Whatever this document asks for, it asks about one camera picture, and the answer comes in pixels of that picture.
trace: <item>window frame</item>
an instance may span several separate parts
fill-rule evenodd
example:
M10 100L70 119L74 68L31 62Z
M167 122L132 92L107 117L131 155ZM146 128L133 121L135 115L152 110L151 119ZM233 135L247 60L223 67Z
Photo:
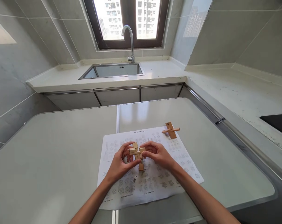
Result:
M125 32L124 40L103 40L96 9L93 0L84 0L90 23L95 35L95 39L100 50L108 49L129 49L131 48L130 34ZM165 25L167 20L167 11L169 0L161 0L158 17L157 37L156 39L138 39L137 40L137 16L135 0L119 0L121 5L121 14L123 25L129 25L134 36L134 48L158 48L162 47Z

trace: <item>white table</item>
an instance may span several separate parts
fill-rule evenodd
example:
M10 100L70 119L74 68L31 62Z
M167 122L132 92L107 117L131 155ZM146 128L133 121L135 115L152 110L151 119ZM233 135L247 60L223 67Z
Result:
M171 121L202 174L202 186L230 210L271 200L268 178L188 99L40 114L0 150L0 223L66 224L96 189L105 134ZM118 223L202 220L186 193L118 212ZM93 223L112 223L99 210Z

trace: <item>paper sheet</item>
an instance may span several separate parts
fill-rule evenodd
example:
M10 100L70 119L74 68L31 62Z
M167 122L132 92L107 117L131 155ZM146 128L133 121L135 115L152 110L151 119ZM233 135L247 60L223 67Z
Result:
M138 131L105 135L102 145L101 161L98 171L98 186L106 176L114 154L120 146L129 141L136 141L138 146L154 141L163 144L173 159L194 179L197 183L204 182L193 160L184 147L176 132L176 139L171 139L168 134L162 134L167 128L149 128ZM107 193L100 209L118 210L128 206L148 203L151 201L170 197L184 192L184 189L174 176L161 168L155 162L146 158L143 160L144 171L138 166L129 170L118 180Z

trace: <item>kitchen faucet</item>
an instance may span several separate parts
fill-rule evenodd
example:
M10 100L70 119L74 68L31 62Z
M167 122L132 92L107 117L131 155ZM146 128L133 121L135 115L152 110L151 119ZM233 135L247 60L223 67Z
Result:
M133 37L133 32L132 29L128 25L124 25L122 28L121 35L125 35L125 30L128 29L130 36L131 36L131 47L132 47L132 56L128 57L128 61L131 61L132 63L135 63L135 56L134 56L134 37Z

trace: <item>sink basin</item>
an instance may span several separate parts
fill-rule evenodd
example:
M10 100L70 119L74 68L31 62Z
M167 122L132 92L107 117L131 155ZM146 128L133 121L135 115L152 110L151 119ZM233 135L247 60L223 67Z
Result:
M93 64L79 79L145 75L139 63Z

